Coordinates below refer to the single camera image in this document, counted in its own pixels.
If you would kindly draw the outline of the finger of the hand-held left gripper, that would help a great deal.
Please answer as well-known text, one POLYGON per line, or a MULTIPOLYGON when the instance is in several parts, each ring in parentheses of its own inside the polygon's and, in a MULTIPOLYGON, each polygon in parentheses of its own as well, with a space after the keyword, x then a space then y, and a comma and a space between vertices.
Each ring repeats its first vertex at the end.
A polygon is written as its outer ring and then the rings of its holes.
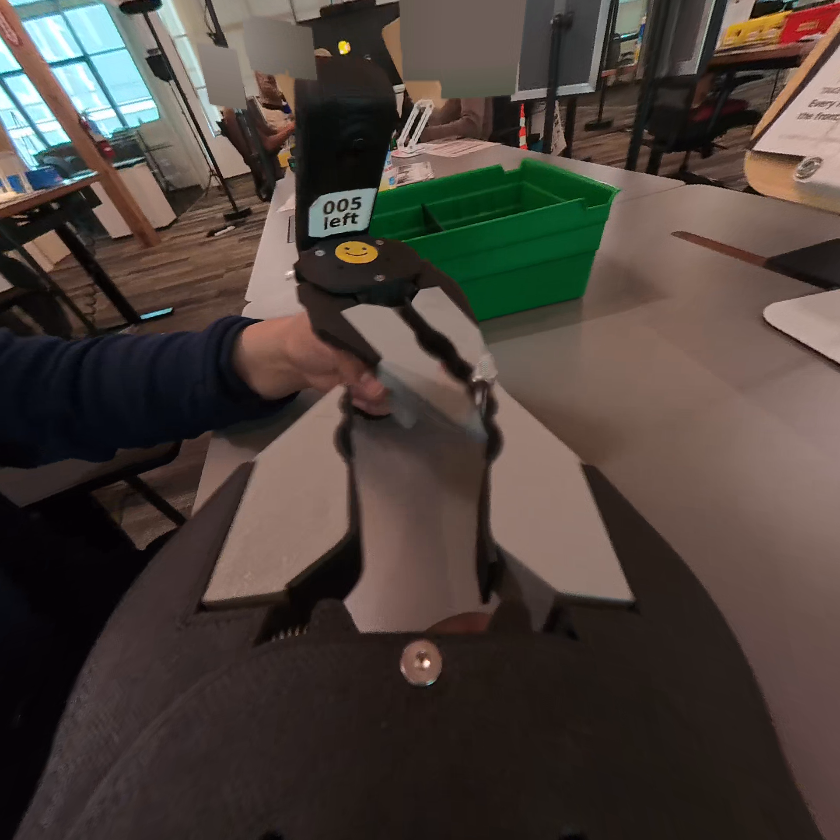
POLYGON ((376 376, 390 393, 392 415, 402 427, 430 421, 487 439, 469 382, 457 381, 422 350, 397 310, 359 304, 343 317, 379 354, 376 376))
POLYGON ((422 350, 458 382, 469 382, 478 358, 489 352, 476 322, 440 286, 418 290, 402 305, 402 319, 422 350))

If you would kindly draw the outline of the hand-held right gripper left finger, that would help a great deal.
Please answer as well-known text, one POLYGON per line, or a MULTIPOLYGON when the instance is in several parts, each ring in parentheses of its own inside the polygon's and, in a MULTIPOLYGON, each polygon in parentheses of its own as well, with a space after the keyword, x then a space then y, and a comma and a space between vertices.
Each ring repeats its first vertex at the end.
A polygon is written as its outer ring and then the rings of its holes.
POLYGON ((346 535, 349 474, 336 444, 343 397, 332 389, 251 460, 205 606, 278 597, 346 535))

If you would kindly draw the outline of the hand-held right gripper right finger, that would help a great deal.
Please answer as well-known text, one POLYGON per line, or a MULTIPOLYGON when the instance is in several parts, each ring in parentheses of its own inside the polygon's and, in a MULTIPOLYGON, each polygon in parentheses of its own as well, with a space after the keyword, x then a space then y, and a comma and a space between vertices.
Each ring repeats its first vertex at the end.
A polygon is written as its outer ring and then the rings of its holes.
POLYGON ((489 468, 489 529, 502 570, 494 596, 545 629, 564 606, 632 610, 636 597, 578 456, 494 390, 500 451, 489 468))

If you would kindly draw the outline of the green plastic bin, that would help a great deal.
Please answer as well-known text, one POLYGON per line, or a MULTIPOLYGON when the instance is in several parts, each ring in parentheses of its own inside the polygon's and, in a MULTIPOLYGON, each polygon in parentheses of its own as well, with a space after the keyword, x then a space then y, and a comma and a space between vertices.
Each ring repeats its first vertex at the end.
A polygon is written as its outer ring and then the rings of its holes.
POLYGON ((618 193, 526 159, 382 192, 370 232, 451 277, 486 321, 582 298, 618 193))

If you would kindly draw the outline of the person's left forearm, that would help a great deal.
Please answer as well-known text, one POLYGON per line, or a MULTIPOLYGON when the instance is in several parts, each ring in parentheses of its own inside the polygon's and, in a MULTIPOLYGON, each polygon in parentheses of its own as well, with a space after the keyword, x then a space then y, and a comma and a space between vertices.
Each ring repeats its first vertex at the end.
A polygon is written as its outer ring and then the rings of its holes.
POLYGON ((1 463, 102 462, 122 448, 194 438, 267 416, 235 371, 252 325, 227 317, 201 332, 63 340, 1 332, 1 463))

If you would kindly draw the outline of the person's left hand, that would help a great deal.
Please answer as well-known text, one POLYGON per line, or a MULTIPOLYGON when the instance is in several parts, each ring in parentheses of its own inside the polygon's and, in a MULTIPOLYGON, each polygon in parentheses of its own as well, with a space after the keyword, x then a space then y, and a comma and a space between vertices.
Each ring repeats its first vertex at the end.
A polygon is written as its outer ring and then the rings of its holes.
POLYGON ((249 325, 237 338, 232 359, 239 378, 268 401, 310 388, 326 394, 341 386, 361 411, 391 412, 388 391, 373 371, 321 341, 305 312, 249 325))

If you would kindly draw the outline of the small white folding stand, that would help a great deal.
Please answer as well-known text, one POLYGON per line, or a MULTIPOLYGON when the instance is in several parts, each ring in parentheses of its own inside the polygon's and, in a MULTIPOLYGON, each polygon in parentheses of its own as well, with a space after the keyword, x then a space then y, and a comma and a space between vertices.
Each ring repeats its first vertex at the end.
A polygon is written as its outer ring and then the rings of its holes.
POLYGON ((435 110, 434 100, 417 100, 405 121, 394 150, 394 156, 411 157, 421 153, 421 137, 435 110))

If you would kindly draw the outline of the white paper sheets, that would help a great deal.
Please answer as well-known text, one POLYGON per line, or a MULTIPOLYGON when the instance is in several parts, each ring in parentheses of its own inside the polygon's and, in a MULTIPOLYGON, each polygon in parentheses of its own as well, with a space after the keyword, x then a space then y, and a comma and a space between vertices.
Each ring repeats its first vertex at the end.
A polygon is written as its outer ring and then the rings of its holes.
POLYGON ((424 152, 434 157, 454 159, 468 154, 491 150, 497 143, 473 139, 452 139, 427 143, 424 152))

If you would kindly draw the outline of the black light stand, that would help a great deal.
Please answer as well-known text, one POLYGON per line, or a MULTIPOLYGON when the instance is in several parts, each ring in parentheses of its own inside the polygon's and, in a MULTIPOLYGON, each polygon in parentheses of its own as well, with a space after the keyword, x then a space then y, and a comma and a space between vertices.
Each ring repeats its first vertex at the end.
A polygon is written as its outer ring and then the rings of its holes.
POLYGON ((249 219, 251 210, 248 207, 237 205, 235 197, 228 186, 227 180, 218 165, 212 146, 207 141, 202 124, 200 123, 188 97, 186 96, 183 85, 181 84, 181 81, 165 51, 161 37, 158 35, 154 26, 152 15, 156 14, 162 8, 162 2, 119 1, 117 5, 120 13, 126 18, 138 18, 143 20, 145 27, 148 29, 152 37, 154 47, 147 49, 146 62, 155 78, 159 81, 166 82, 173 90, 178 105, 181 108, 182 115, 185 116, 185 119, 190 125, 193 137, 197 141, 203 154, 203 158, 207 164, 209 182, 218 186, 227 199, 229 209, 223 213, 223 218, 226 224, 228 226, 236 226, 237 224, 243 223, 245 220, 249 219))

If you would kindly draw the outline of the person's black office chair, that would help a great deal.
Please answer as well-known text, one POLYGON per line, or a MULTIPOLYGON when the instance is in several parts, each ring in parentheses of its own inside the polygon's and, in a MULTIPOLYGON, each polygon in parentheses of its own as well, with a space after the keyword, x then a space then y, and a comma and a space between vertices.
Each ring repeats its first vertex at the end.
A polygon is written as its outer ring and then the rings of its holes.
POLYGON ((1 471, 2 517, 10 511, 26 511, 51 500, 89 498, 107 487, 124 484, 176 527, 186 517, 150 487, 142 476, 168 466, 181 452, 182 443, 150 448, 123 448, 104 462, 70 458, 31 469, 3 467, 1 471))

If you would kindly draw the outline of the red fire extinguisher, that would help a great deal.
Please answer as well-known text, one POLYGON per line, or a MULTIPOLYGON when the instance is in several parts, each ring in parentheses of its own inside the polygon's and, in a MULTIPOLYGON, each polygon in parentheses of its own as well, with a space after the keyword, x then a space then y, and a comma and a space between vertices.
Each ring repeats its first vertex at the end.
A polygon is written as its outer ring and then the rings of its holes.
POLYGON ((90 140, 97 146, 100 155, 106 161, 113 163, 116 160, 116 153, 109 139, 100 131, 99 126, 91 121, 84 112, 79 113, 77 117, 80 126, 86 131, 90 140))

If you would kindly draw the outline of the grey panel board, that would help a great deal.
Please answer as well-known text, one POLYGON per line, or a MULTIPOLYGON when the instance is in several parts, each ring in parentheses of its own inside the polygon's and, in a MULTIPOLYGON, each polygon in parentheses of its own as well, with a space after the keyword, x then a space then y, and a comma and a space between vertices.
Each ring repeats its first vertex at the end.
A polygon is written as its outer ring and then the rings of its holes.
POLYGON ((610 12, 610 1, 527 1, 518 78, 511 99, 527 101, 548 96, 552 21, 558 15, 569 18, 570 23, 560 32, 555 94, 563 98, 593 93, 610 12))

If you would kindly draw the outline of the large paned window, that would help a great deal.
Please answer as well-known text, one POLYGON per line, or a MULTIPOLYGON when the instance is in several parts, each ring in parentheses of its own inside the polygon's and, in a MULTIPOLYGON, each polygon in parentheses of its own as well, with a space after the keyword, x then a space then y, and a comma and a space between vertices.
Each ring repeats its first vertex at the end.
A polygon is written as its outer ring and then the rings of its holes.
MULTIPOLYGON (((146 80, 105 2, 12 1, 24 30, 71 100, 106 137, 160 119, 146 80)), ((1 44, 1 118, 18 156, 67 144, 35 84, 1 44)))

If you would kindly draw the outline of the person's dark clothed body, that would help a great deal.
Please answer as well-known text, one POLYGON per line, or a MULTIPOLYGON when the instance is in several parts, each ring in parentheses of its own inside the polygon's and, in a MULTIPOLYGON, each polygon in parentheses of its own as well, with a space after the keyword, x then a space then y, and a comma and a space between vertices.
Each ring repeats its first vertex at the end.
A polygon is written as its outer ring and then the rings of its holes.
POLYGON ((91 647, 175 529, 138 548, 95 497, 1 505, 1 837, 46 765, 91 647))

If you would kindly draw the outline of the wooden standing desk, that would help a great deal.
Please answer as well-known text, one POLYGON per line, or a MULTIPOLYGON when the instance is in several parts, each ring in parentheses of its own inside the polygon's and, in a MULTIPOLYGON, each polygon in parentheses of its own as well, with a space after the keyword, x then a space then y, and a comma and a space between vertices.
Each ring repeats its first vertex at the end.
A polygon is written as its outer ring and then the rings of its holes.
POLYGON ((171 318, 175 314, 173 307, 147 312, 137 311, 78 234, 75 226, 76 211, 81 209, 83 204, 87 204, 94 182, 93 174, 79 175, 45 190, 6 194, 3 197, 1 212, 4 258, 17 266, 26 266, 35 276, 32 282, 33 291, 45 293, 63 310, 67 310, 79 321, 86 334, 117 332, 171 318), (27 245, 47 234, 55 234, 58 237, 70 256, 83 269, 95 290, 102 293, 112 304, 120 316, 119 322, 110 327, 100 328, 27 251, 27 245))

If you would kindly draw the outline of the black red office chair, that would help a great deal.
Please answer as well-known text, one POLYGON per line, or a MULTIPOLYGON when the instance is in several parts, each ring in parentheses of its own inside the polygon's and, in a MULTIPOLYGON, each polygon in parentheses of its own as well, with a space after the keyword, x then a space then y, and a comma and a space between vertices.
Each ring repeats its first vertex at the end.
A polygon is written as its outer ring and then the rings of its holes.
POLYGON ((689 168, 690 156, 698 153, 709 158, 721 136, 731 130, 749 128, 760 121, 760 113, 751 109, 748 100, 733 92, 763 78, 762 72, 726 70, 711 74, 711 87, 695 104, 700 86, 697 76, 667 77, 657 81, 654 102, 645 123, 649 139, 646 173, 658 175, 667 154, 684 155, 676 180, 687 185, 720 186, 719 181, 694 173, 689 168))

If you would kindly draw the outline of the instruction sheet board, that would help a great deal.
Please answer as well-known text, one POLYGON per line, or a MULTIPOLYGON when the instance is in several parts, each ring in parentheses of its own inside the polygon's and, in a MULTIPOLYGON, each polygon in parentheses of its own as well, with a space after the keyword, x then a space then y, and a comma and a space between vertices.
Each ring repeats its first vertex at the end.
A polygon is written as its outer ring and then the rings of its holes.
POLYGON ((839 213, 839 22, 759 122, 744 158, 752 189, 839 213))

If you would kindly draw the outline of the yellow plastic bin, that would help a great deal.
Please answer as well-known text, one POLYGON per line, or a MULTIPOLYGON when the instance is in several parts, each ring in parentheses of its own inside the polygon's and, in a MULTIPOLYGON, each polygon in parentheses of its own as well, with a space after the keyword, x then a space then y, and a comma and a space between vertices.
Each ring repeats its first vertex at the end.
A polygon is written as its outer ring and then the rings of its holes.
POLYGON ((790 15, 784 10, 730 24, 723 30, 716 51, 777 45, 790 15))

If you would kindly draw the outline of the red plastic bin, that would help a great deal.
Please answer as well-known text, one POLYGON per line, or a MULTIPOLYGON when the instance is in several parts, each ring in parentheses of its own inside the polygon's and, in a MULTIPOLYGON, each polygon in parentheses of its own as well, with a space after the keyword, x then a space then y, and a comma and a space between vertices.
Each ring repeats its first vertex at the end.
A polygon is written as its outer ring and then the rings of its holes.
POLYGON ((797 44, 822 37, 839 15, 839 2, 797 7, 786 14, 778 44, 797 44))

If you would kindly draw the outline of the wooden post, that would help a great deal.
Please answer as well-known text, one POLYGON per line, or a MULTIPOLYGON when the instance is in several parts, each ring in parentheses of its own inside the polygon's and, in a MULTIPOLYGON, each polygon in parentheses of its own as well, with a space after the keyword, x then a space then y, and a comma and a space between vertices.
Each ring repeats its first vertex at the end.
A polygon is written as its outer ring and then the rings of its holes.
POLYGON ((119 173, 100 152, 91 134, 82 126, 73 102, 8 1, 1 2, 1 35, 6 47, 10 49, 26 77, 56 117, 87 167, 97 174, 98 182, 134 238, 146 248, 158 245, 161 240, 157 231, 134 200, 119 173))

